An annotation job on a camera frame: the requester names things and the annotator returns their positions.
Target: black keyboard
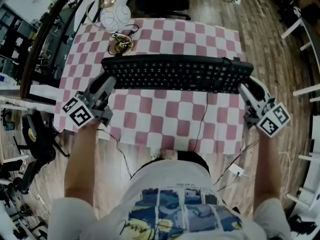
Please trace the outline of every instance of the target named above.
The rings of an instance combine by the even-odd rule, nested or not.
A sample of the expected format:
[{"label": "black keyboard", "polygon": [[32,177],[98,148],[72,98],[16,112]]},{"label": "black keyboard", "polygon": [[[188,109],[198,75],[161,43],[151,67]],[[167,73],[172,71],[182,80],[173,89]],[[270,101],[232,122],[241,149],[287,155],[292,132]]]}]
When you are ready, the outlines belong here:
[{"label": "black keyboard", "polygon": [[238,84],[254,67],[239,58],[178,54],[104,58],[105,77],[116,77],[115,89],[161,89],[238,94]]}]

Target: gold object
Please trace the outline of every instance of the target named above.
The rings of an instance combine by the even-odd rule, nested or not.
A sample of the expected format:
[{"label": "gold object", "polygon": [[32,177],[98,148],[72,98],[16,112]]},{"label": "gold object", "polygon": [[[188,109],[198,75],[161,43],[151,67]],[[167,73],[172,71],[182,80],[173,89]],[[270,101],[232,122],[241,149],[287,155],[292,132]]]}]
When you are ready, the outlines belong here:
[{"label": "gold object", "polygon": [[[130,53],[133,48],[134,48],[134,41],[130,36],[127,36],[125,34],[121,34],[118,32],[110,31],[107,29],[104,29],[97,24],[93,23],[92,20],[89,17],[89,7],[91,4],[93,4],[97,0],[92,0],[86,7],[86,17],[88,21],[94,25],[96,28],[98,28],[101,31],[105,31],[109,34],[112,35],[114,40],[112,40],[109,44],[110,46],[110,51],[112,54],[119,54],[121,53],[122,55],[127,55]],[[116,4],[116,0],[102,0],[102,3],[100,4],[101,9],[108,9],[111,8]]]}]

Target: desk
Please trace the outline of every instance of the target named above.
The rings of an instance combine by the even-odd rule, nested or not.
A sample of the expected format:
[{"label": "desk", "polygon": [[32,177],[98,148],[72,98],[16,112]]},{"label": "desk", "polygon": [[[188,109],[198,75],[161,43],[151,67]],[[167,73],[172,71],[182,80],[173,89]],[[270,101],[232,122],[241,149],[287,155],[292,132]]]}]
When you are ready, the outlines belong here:
[{"label": "desk", "polygon": [[[131,19],[140,27],[132,38],[130,55],[184,54],[242,59],[237,31],[173,19]],[[101,60],[110,57],[112,40],[87,24],[80,27],[63,70],[54,113],[54,127],[76,132],[62,107],[77,91],[103,71]],[[109,97],[113,118],[106,131],[120,142],[155,149],[193,151],[205,112],[206,93],[177,90],[116,90]],[[236,154],[241,148],[244,101],[235,94],[209,94],[196,152]],[[110,136],[99,131],[100,138]]]},{"label": "desk", "polygon": [[[288,35],[290,35],[296,28],[298,27],[304,27],[307,36],[309,38],[309,42],[307,42],[305,45],[303,45],[302,47],[300,47],[300,50],[303,51],[304,49],[312,46],[312,50],[314,52],[315,55],[315,60],[316,60],[316,64],[318,66],[318,69],[320,71],[320,39],[319,37],[314,33],[313,27],[304,19],[304,18],[299,18],[291,27],[289,27],[287,29],[286,32],[284,32],[281,35],[282,39],[285,39]],[[296,90],[294,91],[292,94],[293,96],[299,96],[302,94],[307,94],[310,92],[314,92],[320,90],[320,84],[316,84],[304,89],[300,89],[300,90]],[[316,97],[316,98],[311,98],[310,102],[316,102],[316,101],[320,101],[320,97]]]}]

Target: person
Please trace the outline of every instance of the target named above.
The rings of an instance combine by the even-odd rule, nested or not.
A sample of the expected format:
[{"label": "person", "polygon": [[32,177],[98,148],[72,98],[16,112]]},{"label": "person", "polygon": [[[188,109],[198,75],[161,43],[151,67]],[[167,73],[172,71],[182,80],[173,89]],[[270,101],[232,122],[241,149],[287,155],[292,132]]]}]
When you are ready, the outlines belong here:
[{"label": "person", "polygon": [[192,159],[187,154],[181,160],[178,154],[178,160],[157,159],[143,166],[120,204],[97,220],[93,209],[97,127],[98,123],[90,124],[77,134],[65,172],[65,198],[54,201],[48,240],[291,239],[279,200],[275,140],[262,132],[252,220],[224,204],[207,164],[196,153]]}]

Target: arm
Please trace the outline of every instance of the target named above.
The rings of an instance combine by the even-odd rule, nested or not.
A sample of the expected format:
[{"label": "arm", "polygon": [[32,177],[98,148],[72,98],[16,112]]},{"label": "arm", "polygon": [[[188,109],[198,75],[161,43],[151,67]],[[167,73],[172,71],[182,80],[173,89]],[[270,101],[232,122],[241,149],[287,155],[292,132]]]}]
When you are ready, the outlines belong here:
[{"label": "arm", "polygon": [[76,136],[64,176],[64,196],[94,203],[95,149],[98,122],[81,128]]},{"label": "arm", "polygon": [[253,212],[271,198],[280,198],[281,172],[276,141],[259,132],[259,154],[254,181]]}]

